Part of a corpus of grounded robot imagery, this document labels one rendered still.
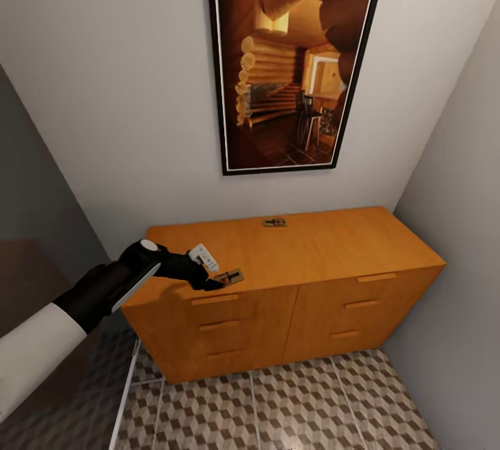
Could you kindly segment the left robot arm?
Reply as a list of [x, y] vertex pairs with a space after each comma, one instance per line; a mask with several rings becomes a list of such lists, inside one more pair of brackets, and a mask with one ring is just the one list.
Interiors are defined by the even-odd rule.
[[152, 276], [189, 281], [194, 290], [220, 290], [209, 277], [218, 264], [200, 243], [185, 255], [146, 239], [109, 266], [98, 265], [76, 286], [0, 338], [0, 424], [10, 416], [105, 316], [127, 302]]

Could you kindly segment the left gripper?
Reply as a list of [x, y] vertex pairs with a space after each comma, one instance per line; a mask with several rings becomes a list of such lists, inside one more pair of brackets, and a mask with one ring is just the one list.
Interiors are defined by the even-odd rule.
[[202, 264], [197, 264], [189, 257], [189, 252], [185, 255], [177, 254], [179, 266], [173, 279], [189, 281], [194, 290], [204, 289], [205, 291], [220, 290], [224, 288], [224, 283], [214, 281], [209, 277], [209, 273]]

